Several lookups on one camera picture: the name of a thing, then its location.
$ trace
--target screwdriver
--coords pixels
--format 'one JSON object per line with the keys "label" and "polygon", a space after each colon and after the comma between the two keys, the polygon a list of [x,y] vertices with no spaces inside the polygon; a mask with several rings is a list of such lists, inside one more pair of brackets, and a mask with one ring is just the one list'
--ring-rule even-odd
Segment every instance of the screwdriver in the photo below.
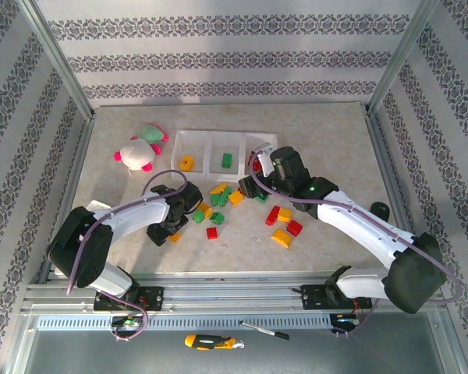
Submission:
{"label": "screwdriver", "polygon": [[268,335],[272,335],[273,337],[280,337],[281,339],[289,340],[289,335],[287,333],[281,333],[279,331],[267,330],[267,329],[264,329],[262,327],[252,325],[251,323],[246,323],[244,321],[239,321],[239,324],[243,325],[245,327],[249,327],[250,329],[260,331],[261,333],[266,333]]}
{"label": "screwdriver", "polygon": [[196,348],[200,351],[244,348],[242,340],[237,340],[234,337],[220,337],[218,335],[188,335],[185,343],[187,347]]}

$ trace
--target wall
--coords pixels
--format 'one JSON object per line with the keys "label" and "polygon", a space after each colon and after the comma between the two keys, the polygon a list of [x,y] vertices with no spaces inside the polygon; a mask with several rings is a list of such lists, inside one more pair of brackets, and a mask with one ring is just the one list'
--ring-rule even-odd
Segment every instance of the wall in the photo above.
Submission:
{"label": "wall", "polygon": [[468,1],[438,5],[377,120],[415,232],[464,283],[449,309],[468,361]]}
{"label": "wall", "polygon": [[90,102],[367,103],[420,0],[37,0]]}
{"label": "wall", "polygon": [[18,5],[0,0],[0,368],[84,124]]}

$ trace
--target metal floor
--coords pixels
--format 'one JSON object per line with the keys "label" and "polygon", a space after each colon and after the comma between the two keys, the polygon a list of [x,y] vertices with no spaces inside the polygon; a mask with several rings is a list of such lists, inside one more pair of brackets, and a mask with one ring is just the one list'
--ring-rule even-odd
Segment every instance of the metal floor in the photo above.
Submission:
{"label": "metal floor", "polygon": [[290,341],[255,331],[218,331],[244,341],[235,351],[196,351],[186,331],[153,331],[116,342],[108,331],[37,331],[26,373],[318,373],[443,372],[424,313],[373,316],[354,338],[325,330],[285,330]]}

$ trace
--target white plastic tray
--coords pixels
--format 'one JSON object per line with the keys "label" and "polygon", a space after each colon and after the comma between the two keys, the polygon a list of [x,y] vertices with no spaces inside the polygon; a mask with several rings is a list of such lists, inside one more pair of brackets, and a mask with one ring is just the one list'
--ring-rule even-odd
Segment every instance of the white plastic tray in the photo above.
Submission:
{"label": "white plastic tray", "polygon": [[[194,168],[187,172],[190,180],[237,182],[249,174],[247,162],[251,151],[262,143],[278,147],[275,134],[262,132],[179,130],[175,135],[172,169],[179,170],[179,162],[186,155],[194,157]],[[229,169],[222,167],[224,153],[232,155]]]}

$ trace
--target stuffed animal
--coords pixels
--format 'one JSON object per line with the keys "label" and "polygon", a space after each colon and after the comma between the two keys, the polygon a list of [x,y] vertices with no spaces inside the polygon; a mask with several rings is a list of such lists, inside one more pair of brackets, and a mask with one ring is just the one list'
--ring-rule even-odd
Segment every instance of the stuffed animal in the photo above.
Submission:
{"label": "stuffed animal", "polygon": [[151,162],[157,154],[161,154],[158,142],[167,142],[168,134],[155,123],[145,125],[139,136],[133,136],[130,141],[115,153],[115,160],[123,162],[130,170],[142,170],[148,173],[152,170]]}

